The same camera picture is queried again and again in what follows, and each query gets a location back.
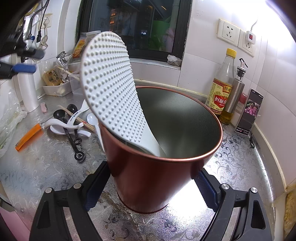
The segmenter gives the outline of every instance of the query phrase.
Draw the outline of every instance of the power socket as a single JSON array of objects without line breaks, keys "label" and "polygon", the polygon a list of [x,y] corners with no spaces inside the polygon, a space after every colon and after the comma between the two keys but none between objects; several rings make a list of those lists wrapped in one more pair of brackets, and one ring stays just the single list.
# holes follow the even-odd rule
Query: power socket
[{"label": "power socket", "polygon": [[245,51],[246,53],[248,53],[252,57],[255,56],[256,47],[254,44],[251,44],[248,41],[246,41],[246,32],[243,30],[240,30],[240,33],[239,33],[238,48]]},{"label": "power socket", "polygon": [[49,24],[47,24],[47,27],[49,28],[49,27],[51,27],[52,26],[52,16],[53,16],[53,14],[52,13],[46,13],[46,14],[44,14],[44,19],[43,19],[43,22],[42,22],[42,26],[41,26],[41,28],[45,28],[45,26],[44,26],[44,21],[45,21],[45,19],[49,19]]},{"label": "power socket", "polygon": [[238,45],[240,29],[233,24],[219,19],[217,38],[226,41],[234,46]]}]

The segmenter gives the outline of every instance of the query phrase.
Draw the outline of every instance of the pink eraser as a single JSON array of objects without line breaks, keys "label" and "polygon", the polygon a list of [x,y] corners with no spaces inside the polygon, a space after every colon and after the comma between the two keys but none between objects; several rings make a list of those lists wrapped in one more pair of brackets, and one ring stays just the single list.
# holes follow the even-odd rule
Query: pink eraser
[{"label": "pink eraser", "polygon": [[41,105],[41,111],[42,111],[42,113],[45,113],[47,111],[46,104],[44,102],[42,102],[40,105]]}]

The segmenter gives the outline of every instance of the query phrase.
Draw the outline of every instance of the white cylinder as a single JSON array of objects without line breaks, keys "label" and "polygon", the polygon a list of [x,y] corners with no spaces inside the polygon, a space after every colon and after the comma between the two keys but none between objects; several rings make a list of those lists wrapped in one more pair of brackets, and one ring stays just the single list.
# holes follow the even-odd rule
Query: white cylinder
[{"label": "white cylinder", "polygon": [[19,73],[17,79],[24,105],[31,112],[39,106],[33,74]]}]

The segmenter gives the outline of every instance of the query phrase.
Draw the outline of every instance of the orange handle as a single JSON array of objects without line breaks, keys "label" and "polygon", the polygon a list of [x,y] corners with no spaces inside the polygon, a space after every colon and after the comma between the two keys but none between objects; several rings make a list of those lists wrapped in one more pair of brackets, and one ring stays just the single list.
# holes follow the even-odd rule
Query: orange handle
[{"label": "orange handle", "polygon": [[15,145],[15,149],[18,151],[33,135],[35,135],[38,131],[41,130],[40,124],[36,124],[33,126],[31,130],[29,130],[21,139],[20,141]]}]

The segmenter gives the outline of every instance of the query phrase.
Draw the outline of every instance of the red container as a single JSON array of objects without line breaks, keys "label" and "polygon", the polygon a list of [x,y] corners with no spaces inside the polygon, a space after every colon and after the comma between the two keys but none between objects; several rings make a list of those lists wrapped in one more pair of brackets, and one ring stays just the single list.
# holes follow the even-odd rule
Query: red container
[{"label": "red container", "polygon": [[153,213],[203,168],[222,142],[217,117],[200,101],[158,87],[137,87],[147,123],[168,158],[152,156],[114,137],[100,123],[118,195],[131,210]]}]

